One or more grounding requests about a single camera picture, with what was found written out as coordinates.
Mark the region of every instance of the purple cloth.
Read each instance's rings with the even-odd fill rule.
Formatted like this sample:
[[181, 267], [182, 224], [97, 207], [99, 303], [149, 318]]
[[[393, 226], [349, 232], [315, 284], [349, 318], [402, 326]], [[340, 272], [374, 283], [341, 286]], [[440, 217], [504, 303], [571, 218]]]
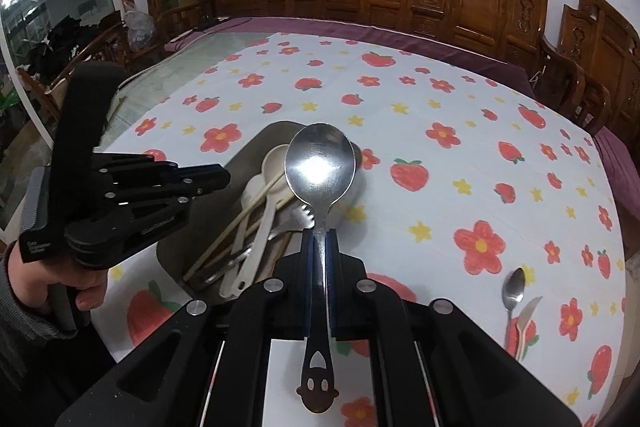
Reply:
[[640, 220], [640, 176], [626, 145], [603, 127], [593, 137], [616, 203]]
[[[317, 35], [339, 39], [369, 42], [395, 50], [403, 50], [423, 57], [434, 58], [463, 70], [473, 71], [504, 86], [520, 92], [529, 98], [536, 99], [529, 84], [527, 73], [523, 68], [506, 64], [499, 60], [484, 57], [461, 50], [454, 46], [432, 41], [428, 38], [417, 37], [393, 30], [373, 28], [335, 21], [321, 21], [310, 19], [294, 19], [280, 17], [244, 17], [229, 19], [228, 21], [210, 28], [207, 33], [222, 32], [255, 32], [255, 33], [297, 33], [303, 35]], [[172, 44], [167, 51], [183, 48], [188, 42], [195, 40], [203, 33], [192, 33], [185, 39]]]

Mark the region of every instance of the metal spoon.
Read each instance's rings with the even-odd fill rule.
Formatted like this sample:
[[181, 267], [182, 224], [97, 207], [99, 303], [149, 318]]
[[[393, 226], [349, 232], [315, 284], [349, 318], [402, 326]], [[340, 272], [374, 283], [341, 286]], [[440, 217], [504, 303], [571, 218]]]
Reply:
[[297, 393], [311, 412], [329, 409], [338, 392], [329, 348], [331, 317], [329, 275], [331, 258], [326, 251], [326, 216], [353, 182], [356, 170], [351, 142], [335, 127], [315, 123], [300, 130], [291, 141], [284, 161], [287, 183], [293, 193], [316, 214], [310, 288], [307, 308], [305, 360]]
[[504, 349], [507, 349], [509, 344], [509, 330], [511, 327], [511, 318], [513, 317], [513, 310], [524, 297], [524, 270], [522, 268], [516, 268], [510, 276], [504, 281], [502, 286], [502, 303], [507, 309], [507, 333], [504, 339]]

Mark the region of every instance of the purple cushion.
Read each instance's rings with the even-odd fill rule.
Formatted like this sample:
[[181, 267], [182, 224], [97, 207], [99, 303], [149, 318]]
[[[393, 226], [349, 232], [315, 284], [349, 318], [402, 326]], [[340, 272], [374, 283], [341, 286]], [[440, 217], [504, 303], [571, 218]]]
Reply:
[[594, 136], [616, 203], [640, 219], [640, 176], [622, 140], [603, 127]]

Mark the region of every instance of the plastic bag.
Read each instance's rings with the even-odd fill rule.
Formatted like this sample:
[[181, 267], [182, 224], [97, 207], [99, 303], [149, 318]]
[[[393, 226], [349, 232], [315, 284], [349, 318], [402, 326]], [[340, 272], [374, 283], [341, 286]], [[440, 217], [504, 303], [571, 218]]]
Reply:
[[136, 10], [133, 3], [124, 3], [124, 23], [129, 28], [127, 37], [131, 51], [138, 52], [149, 46], [156, 36], [156, 25], [151, 15]]

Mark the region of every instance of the sleeve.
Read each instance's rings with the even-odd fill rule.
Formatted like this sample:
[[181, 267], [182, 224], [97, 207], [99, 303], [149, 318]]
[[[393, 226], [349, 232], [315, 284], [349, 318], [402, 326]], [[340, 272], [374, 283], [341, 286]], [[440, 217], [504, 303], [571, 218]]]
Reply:
[[7, 263], [14, 245], [0, 260], [0, 371], [18, 389], [39, 351], [52, 339], [70, 339], [45, 317], [33, 314], [15, 298], [9, 283]]

